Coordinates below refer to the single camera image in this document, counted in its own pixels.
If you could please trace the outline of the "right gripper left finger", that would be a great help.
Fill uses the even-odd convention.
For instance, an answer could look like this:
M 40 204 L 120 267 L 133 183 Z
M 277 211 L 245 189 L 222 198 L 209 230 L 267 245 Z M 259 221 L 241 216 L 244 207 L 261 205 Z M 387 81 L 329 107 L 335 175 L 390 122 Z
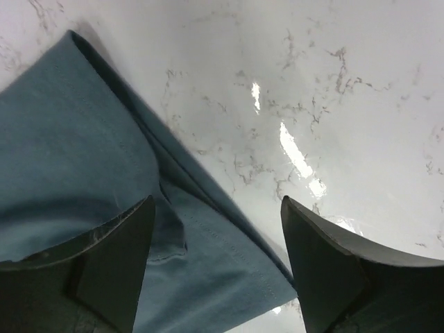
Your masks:
M 2 332 L 132 332 L 155 224 L 152 196 L 88 232 L 1 263 Z

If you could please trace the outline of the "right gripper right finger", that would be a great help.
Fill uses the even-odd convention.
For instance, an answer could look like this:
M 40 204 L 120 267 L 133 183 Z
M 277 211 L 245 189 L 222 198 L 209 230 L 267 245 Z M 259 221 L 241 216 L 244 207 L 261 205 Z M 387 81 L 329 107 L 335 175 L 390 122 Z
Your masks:
M 307 332 L 442 332 L 443 261 L 366 239 L 282 200 Z

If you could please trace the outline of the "blue-grey t-shirt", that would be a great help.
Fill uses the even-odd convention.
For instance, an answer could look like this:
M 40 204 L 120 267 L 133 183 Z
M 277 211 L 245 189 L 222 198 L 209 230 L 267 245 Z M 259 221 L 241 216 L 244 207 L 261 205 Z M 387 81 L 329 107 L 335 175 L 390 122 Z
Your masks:
M 69 241 L 152 196 L 132 332 L 225 332 L 296 296 L 235 204 L 79 34 L 1 93 L 1 263 Z

